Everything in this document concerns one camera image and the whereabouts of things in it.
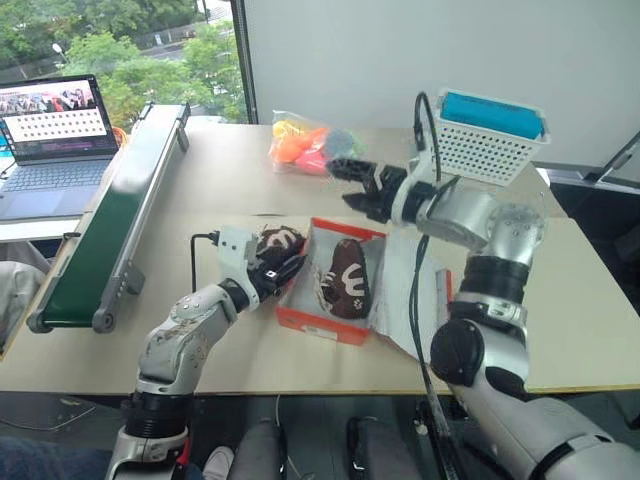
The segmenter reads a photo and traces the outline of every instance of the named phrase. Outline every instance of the green conveyor belt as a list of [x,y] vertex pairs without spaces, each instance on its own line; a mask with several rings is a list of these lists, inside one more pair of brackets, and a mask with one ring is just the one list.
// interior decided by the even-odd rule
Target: green conveyor belt
[[109,190],[58,280],[43,312],[46,327],[91,327],[102,292],[174,127],[166,116],[159,116],[154,122],[156,108],[161,106],[152,108],[144,127],[131,138]]

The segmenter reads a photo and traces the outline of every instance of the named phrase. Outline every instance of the white plastic basket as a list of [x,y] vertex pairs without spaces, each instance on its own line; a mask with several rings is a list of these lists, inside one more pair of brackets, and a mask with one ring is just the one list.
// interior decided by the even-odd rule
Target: white plastic basket
[[[542,111],[527,105],[511,103],[511,105],[530,108],[538,113],[543,121],[545,131],[542,137],[536,140],[444,120],[441,117],[442,103],[449,92],[472,95],[446,90],[438,99],[436,132],[443,172],[507,186],[536,153],[551,142]],[[503,100],[478,95],[472,96],[507,103]]]

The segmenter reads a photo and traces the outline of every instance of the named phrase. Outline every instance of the window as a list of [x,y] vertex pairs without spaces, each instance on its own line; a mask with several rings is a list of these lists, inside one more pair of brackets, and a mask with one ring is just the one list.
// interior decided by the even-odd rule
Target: window
[[248,121],[229,1],[2,0],[0,83],[85,73],[127,130],[146,101]]

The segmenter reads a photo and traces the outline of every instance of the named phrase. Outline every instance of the laptop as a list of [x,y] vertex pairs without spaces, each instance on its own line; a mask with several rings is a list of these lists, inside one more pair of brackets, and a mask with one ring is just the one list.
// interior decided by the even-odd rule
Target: laptop
[[0,220],[81,215],[118,151],[93,75],[0,85],[0,131],[17,165]]

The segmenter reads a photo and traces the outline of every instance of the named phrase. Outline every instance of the plastic bag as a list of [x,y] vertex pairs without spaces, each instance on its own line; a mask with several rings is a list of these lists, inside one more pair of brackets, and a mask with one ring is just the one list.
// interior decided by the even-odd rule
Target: plastic bag
[[348,131],[331,128],[291,112],[273,112],[269,156],[273,171],[328,175],[326,163],[335,158],[359,158],[362,147]]

